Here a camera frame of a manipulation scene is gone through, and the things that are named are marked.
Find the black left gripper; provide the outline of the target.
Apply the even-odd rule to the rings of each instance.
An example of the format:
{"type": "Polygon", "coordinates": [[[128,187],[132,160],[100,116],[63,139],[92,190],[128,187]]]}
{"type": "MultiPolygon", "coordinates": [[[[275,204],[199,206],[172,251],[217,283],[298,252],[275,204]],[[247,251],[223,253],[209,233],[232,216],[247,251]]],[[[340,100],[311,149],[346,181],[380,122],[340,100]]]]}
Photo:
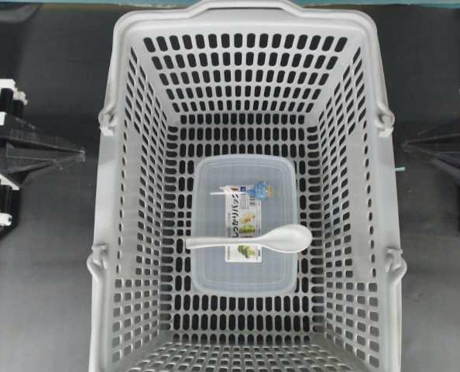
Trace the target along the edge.
{"type": "Polygon", "coordinates": [[[0,79],[0,238],[16,223],[19,189],[29,176],[86,159],[83,147],[23,120],[26,104],[12,79],[0,79]]]}

